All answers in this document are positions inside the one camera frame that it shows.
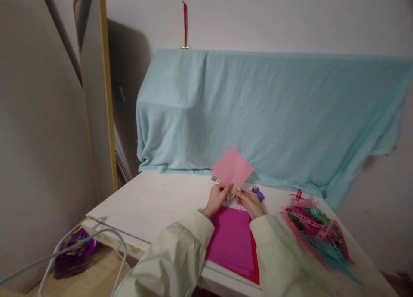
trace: white table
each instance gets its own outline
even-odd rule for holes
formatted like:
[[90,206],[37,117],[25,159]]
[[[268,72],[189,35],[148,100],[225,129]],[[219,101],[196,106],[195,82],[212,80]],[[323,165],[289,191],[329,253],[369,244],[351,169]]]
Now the white table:
[[[213,184],[208,176],[144,171],[89,212],[87,215],[93,219],[86,220],[84,225],[91,233],[107,227],[115,228],[128,245],[128,255],[139,259],[161,230],[179,220],[185,209],[206,205]],[[264,186],[259,188],[265,196],[263,205],[266,212],[277,217],[293,236],[279,213],[289,204],[294,192]],[[302,195],[303,198],[309,196],[306,193]],[[397,296],[325,201],[314,198],[319,209],[340,224],[350,257],[355,262],[351,270],[366,286],[340,272],[327,271],[310,253],[306,253],[314,272],[333,287],[338,296]],[[110,232],[100,234],[97,239],[122,250],[120,241]],[[260,286],[210,261],[205,263],[198,285],[220,296],[263,296]]]

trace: cream jacket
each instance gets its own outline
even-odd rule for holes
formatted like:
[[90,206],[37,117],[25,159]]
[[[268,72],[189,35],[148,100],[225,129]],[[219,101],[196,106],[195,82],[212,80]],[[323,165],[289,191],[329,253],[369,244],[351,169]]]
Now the cream jacket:
[[[330,296],[312,275],[300,247],[277,220],[265,215],[250,223],[257,244],[260,284],[265,296]],[[195,210],[165,228],[138,264],[126,275],[116,296],[191,296],[201,275],[214,231]]]

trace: cable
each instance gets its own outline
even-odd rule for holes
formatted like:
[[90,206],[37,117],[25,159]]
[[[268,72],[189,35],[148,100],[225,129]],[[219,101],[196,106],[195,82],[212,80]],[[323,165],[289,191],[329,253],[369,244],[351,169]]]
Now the cable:
[[58,249],[60,249],[62,243],[66,240],[66,238],[69,237],[70,234],[72,234],[72,232],[75,231],[75,229],[76,229],[79,225],[81,225],[83,221],[85,221],[85,220],[82,220],[78,225],[76,225],[73,229],[71,229],[62,239],[60,239],[60,241],[58,242],[58,244],[57,244],[56,247],[55,247],[55,250],[54,250],[53,254],[51,254],[51,255],[49,255],[49,256],[46,256],[46,257],[43,257],[42,259],[39,259],[39,260],[35,261],[34,263],[31,263],[31,264],[27,265],[26,267],[21,268],[20,270],[16,271],[16,272],[13,273],[12,275],[10,275],[10,276],[8,276],[8,277],[0,280],[0,286],[3,285],[4,283],[6,283],[7,281],[11,280],[12,278],[18,276],[19,274],[23,273],[24,271],[26,271],[26,270],[34,267],[35,265],[38,265],[38,264],[40,264],[40,263],[42,263],[42,262],[44,262],[44,261],[46,261],[46,260],[48,260],[48,259],[51,258],[51,260],[50,260],[50,262],[49,262],[49,265],[48,265],[48,267],[47,267],[47,269],[46,269],[46,272],[45,272],[44,275],[43,275],[42,281],[41,281],[41,283],[40,283],[40,287],[39,287],[38,296],[39,296],[39,297],[43,297],[42,292],[43,292],[44,284],[46,283],[47,275],[49,274],[49,272],[50,272],[50,270],[51,270],[51,268],[52,268],[52,265],[53,265],[53,263],[54,263],[54,261],[55,261],[56,256],[59,256],[60,254],[64,254],[64,253],[66,253],[66,252],[69,252],[69,251],[73,250],[74,248],[78,248],[80,245],[82,245],[82,244],[85,243],[85,242],[88,242],[88,241],[89,241],[90,239],[92,239],[94,236],[96,236],[96,235],[98,235],[98,234],[100,234],[100,233],[102,233],[102,232],[111,231],[111,232],[113,232],[115,235],[118,236],[118,238],[121,240],[122,245],[123,245],[123,247],[124,247],[124,249],[125,249],[125,252],[124,252],[124,254],[123,254],[122,263],[121,263],[121,265],[120,265],[120,269],[119,269],[119,272],[118,272],[118,274],[117,274],[115,284],[114,284],[114,286],[113,286],[113,290],[112,290],[112,294],[111,294],[111,297],[113,297],[114,294],[115,294],[116,288],[117,288],[117,284],[118,284],[118,282],[119,282],[120,274],[122,273],[123,266],[125,265],[125,261],[126,261],[126,257],[127,257],[127,252],[128,252],[128,248],[127,248],[127,246],[126,246],[125,240],[122,238],[122,236],[121,236],[116,230],[114,230],[114,229],[112,229],[112,228],[104,228],[104,229],[102,229],[102,230],[94,233],[93,235],[87,237],[86,239],[83,239],[82,241],[76,243],[75,245],[72,245],[71,247],[68,247],[68,248],[66,248],[66,249],[64,249],[64,250],[58,251]]

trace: floor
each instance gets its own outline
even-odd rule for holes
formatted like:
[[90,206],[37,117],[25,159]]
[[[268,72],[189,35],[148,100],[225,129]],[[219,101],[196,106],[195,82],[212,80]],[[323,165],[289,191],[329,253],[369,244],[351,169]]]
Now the floor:
[[[44,296],[46,297],[110,297],[113,284],[119,272],[121,258],[110,247],[98,244],[96,253],[92,258],[89,268],[70,278],[56,280],[53,273],[47,279]],[[129,272],[130,266],[125,264],[122,278]],[[392,276],[384,274],[389,283],[398,292],[400,297],[413,296],[413,283],[406,276]],[[0,287],[0,297],[36,297],[39,285],[35,286],[28,294],[18,294]],[[218,297],[206,290],[197,288],[192,297]]]

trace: pink paper strip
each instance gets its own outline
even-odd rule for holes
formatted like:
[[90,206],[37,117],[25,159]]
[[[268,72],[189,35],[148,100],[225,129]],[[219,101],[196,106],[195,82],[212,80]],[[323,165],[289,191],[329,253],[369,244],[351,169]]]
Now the pink paper strip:
[[221,207],[212,218],[215,226],[206,258],[225,268],[236,266],[243,274],[254,270],[250,217],[246,211]]

